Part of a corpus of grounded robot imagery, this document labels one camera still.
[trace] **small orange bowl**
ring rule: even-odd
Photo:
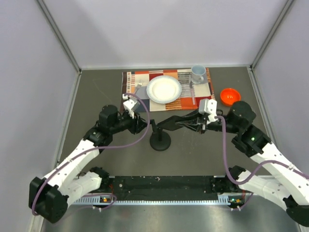
[[[240,101],[241,96],[237,90],[233,88],[225,88],[221,91],[220,98],[224,105],[231,107],[233,103]]]

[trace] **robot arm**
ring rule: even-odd
[[[174,131],[182,127],[205,133],[206,130],[222,131],[222,122],[217,118],[216,101],[204,99],[199,109],[185,116],[172,116],[160,123],[158,127]],[[247,157],[261,164],[274,160],[263,167],[276,179],[264,180],[253,176],[248,182],[239,184],[243,190],[256,193],[286,210],[288,215],[299,224],[309,226],[309,180],[293,170],[299,171],[271,142],[270,138],[252,122],[256,114],[242,101],[233,104],[227,115],[221,115],[226,121],[226,131],[236,134],[232,143]],[[245,180],[251,173],[238,166],[233,169],[234,179]]]
[[[101,168],[92,168],[81,178],[76,176],[82,169],[103,150],[99,146],[108,146],[112,136],[118,132],[129,130],[132,134],[141,132],[147,123],[134,109],[138,102],[129,99],[124,102],[125,111],[119,115],[114,105],[106,105],[99,114],[99,120],[79,142],[74,151],[58,165],[57,168],[42,179],[34,178],[29,187],[29,207],[32,208],[39,189],[55,172],[57,174],[45,183],[34,206],[35,212],[55,223],[65,214],[67,208],[86,193],[109,185],[109,174]]]

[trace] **round black base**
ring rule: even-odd
[[[169,148],[171,139],[169,134],[162,131],[162,140],[159,141],[159,135],[157,133],[153,133],[150,136],[150,146],[156,151],[165,151]]]

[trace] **black stand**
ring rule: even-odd
[[[154,120],[150,121],[153,133],[150,137],[150,146],[156,151],[165,151],[169,148],[171,139],[169,134],[163,131],[162,128],[158,128]]]

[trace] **white wall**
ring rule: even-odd
[[[29,184],[55,164],[76,72],[34,0],[0,11],[0,231],[25,232]]]
[[[286,0],[45,0],[82,68],[251,64]]]
[[[309,1],[296,0],[256,69],[281,151],[309,174]]]

